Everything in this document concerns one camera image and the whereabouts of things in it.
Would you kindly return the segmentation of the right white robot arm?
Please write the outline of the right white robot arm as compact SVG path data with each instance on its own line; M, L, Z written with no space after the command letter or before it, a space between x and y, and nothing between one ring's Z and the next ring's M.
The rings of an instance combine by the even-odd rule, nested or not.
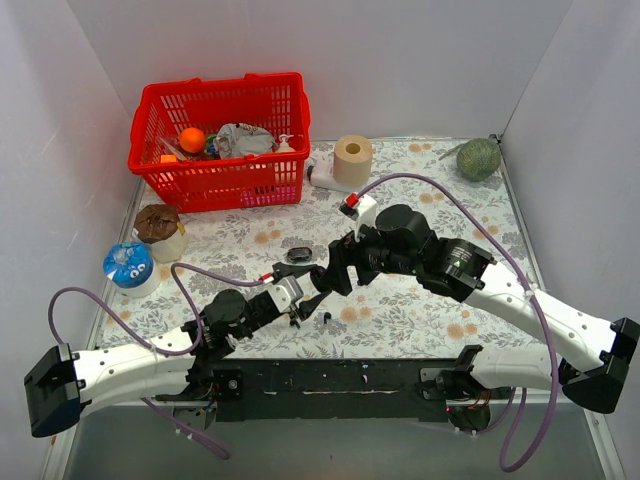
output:
M307 267L317 291L349 295L350 268L361 286L380 274L411 276L425 290L495 315L544 344L528 352L466 347L452 370L428 381L428 389L471 398L502 387L559 387L585 409L615 410L639 340L636 322L596 318L526 286L489 252L462 239L438 237L425 217L406 205L381 213L342 210L356 227L330 244L327 266Z

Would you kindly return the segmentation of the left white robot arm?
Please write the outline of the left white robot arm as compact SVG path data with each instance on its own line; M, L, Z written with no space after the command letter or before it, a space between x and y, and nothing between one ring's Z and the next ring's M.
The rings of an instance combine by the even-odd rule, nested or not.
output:
M202 310L201 327L188 322L150 339L149 348L137 343L101 351L53 346L24 378L31 434L61 433L82 417L123 401L182 392L203 399L213 386L205 363L230 355L235 341L252 337L283 315L305 320L326 296L304 300L295 287L272 285L246 299L226 289Z

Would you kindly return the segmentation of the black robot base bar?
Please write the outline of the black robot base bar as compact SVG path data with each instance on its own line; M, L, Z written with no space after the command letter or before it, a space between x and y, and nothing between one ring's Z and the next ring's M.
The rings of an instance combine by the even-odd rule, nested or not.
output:
M446 422L469 405L488 425L490 401L511 390L481 387L469 374L476 347L457 358L198 360L168 402L200 402L219 422L286 419L417 419Z

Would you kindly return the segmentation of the taped black earbud case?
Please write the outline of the taped black earbud case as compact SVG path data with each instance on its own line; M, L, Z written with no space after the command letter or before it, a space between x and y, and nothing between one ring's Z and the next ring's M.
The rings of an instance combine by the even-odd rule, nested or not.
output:
M313 251L309 247L293 247L286 253L286 260L291 264L306 264L313 259Z

